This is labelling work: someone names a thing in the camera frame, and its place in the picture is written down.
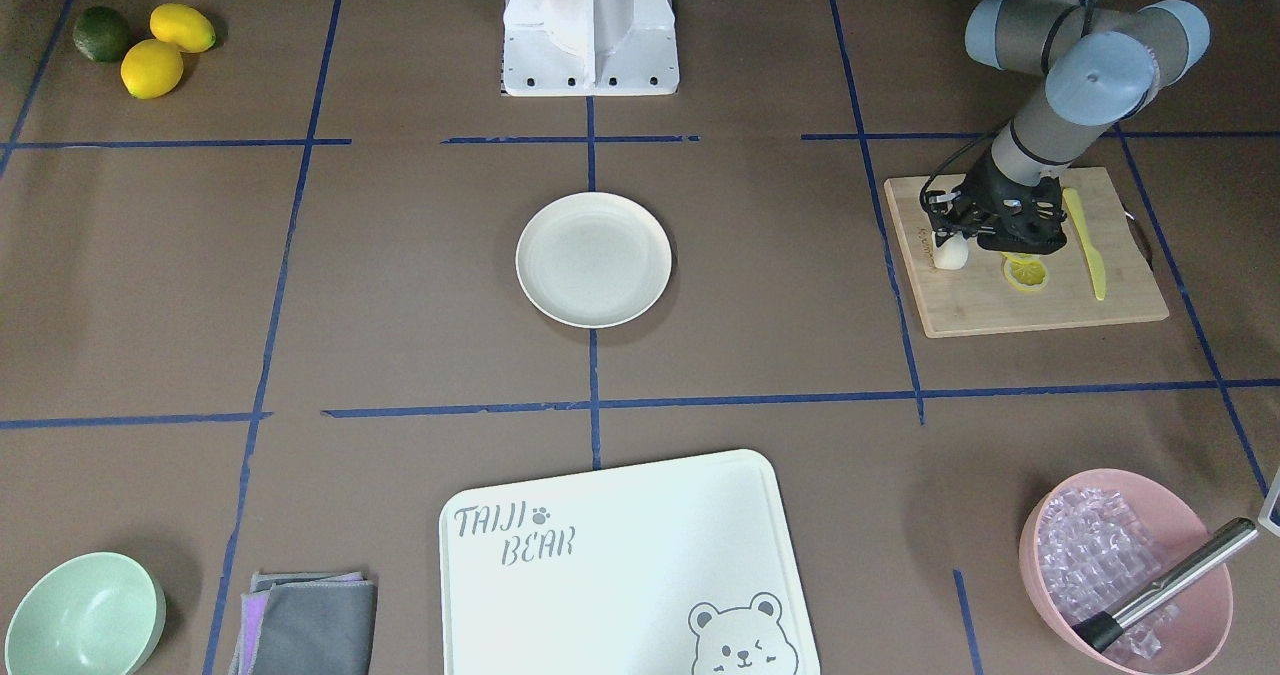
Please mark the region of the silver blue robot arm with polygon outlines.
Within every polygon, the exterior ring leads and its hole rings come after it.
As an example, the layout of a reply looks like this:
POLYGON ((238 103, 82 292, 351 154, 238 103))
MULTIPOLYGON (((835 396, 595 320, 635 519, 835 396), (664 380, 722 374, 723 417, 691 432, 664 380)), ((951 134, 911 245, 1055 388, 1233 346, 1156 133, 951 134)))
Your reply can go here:
POLYGON ((968 56, 1039 77, 1021 108, 951 190, 923 186, 937 248, 995 252, 1065 246, 1062 174, 1112 126, 1138 114, 1207 53, 1211 26, 1192 3, 1110 12, 1101 0, 983 0, 968 18, 968 56))

